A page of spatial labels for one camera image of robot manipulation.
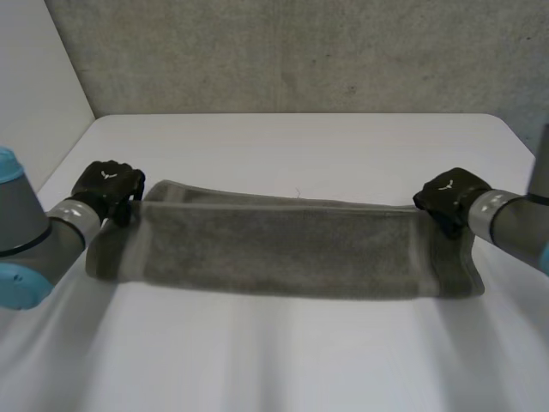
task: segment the white table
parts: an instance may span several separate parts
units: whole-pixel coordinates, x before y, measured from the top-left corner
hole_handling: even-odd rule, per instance
[[[224,191],[410,204],[464,167],[523,193],[533,156],[487,115],[112,116],[43,187],[95,160]],[[549,410],[549,279],[478,240],[478,299],[250,297],[87,278],[0,312],[2,411]]]

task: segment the white wall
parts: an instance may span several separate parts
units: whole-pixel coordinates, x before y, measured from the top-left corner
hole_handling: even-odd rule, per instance
[[[94,115],[42,0],[0,0],[0,145],[39,189]]]

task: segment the black glove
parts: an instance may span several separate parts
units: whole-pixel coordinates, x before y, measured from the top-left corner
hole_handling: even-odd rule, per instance
[[[425,183],[413,202],[418,209],[427,211],[444,234],[453,239],[468,225],[468,213],[474,201],[491,189],[481,178],[456,167]]]
[[[116,161],[95,161],[75,184],[71,199],[95,210],[101,221],[113,219],[120,227],[130,223],[130,198],[141,200],[145,174],[130,165]]]

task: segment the folded towel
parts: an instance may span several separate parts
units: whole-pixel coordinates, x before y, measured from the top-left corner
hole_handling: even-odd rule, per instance
[[[447,239],[413,206],[244,195],[169,181],[107,224],[87,272],[116,282],[332,299],[484,293],[474,236]]]

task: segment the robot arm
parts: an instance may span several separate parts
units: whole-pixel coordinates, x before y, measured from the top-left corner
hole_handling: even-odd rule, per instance
[[[130,222],[145,176],[129,165],[94,162],[71,197],[47,214],[13,153],[0,148],[0,306],[37,306],[99,233],[104,219]]]
[[[549,125],[541,138],[526,196],[493,190],[463,169],[424,185],[413,198],[447,236],[474,234],[549,275]]]

